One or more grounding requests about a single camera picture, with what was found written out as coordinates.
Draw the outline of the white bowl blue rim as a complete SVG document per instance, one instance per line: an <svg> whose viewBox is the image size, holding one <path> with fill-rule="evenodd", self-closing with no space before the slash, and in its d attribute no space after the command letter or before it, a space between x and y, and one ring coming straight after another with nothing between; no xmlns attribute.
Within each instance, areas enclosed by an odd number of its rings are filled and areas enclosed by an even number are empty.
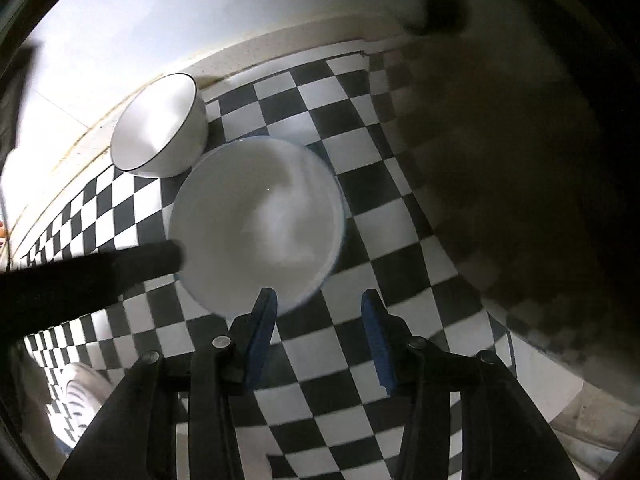
<svg viewBox="0 0 640 480"><path fill-rule="evenodd" d="M183 256L179 281L205 310L236 318L264 287L285 314L314 296L345 236L342 192L309 148L271 136L207 154L172 205L168 236Z"/></svg>

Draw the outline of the black white checkered tablecloth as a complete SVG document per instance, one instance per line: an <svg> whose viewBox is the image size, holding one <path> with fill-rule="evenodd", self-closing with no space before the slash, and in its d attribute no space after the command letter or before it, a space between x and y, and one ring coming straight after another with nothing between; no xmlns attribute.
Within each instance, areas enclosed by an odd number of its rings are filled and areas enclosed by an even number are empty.
<svg viewBox="0 0 640 480"><path fill-rule="evenodd" d="M398 479L410 404L378 381L361 319L368 289L442 352L436 377L450 401L446 479L575 477L511 372L508 330L449 258L435 202L401 139L400 122L418 108L411 92L418 69L402 49L338 44L200 94L208 136L189 169L142 178L111 160L18 258L25 269L171 240L183 182L224 144L271 136L317 154L342 192L343 245L314 296L278 311L258 384L230 399L242 479ZM43 431L63 427L72 441L61 478L175 478L180 436L188 439L189 463L191 359L237 317L202 308L179 271L17 340L44 380Z"/></svg>

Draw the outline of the white bowl black rim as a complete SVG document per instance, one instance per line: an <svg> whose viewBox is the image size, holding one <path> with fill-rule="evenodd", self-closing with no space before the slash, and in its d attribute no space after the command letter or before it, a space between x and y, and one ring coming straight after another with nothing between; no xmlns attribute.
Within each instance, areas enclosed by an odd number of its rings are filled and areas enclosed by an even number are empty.
<svg viewBox="0 0 640 480"><path fill-rule="evenodd" d="M170 74L148 84L120 115L110 145L112 163L137 177L175 177L201 156L207 136L196 80Z"/></svg>

